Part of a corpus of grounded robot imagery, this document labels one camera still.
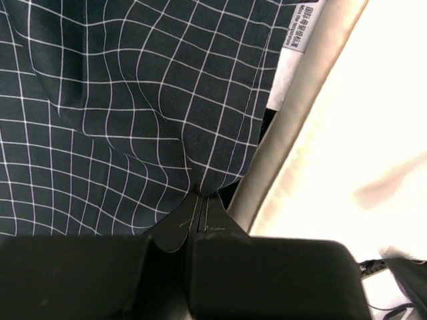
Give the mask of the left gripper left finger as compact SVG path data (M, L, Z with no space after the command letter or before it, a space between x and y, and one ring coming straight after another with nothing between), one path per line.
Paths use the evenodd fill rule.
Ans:
M198 205L183 203L139 236L1 241L2 319L189 319L185 241Z

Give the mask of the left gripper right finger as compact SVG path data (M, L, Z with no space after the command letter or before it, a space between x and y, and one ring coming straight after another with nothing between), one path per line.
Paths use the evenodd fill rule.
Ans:
M216 197L189 230L194 319L369 319L359 268L341 243L249 236Z

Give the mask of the cream pillow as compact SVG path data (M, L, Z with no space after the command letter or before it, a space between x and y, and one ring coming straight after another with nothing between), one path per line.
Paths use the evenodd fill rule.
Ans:
M229 208L243 229L426 258L425 1L327 1L269 106Z

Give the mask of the dark checked pillowcase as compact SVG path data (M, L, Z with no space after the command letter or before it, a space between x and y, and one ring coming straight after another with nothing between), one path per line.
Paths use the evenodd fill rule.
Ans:
M1 236L139 235L229 203L323 1L2 1Z

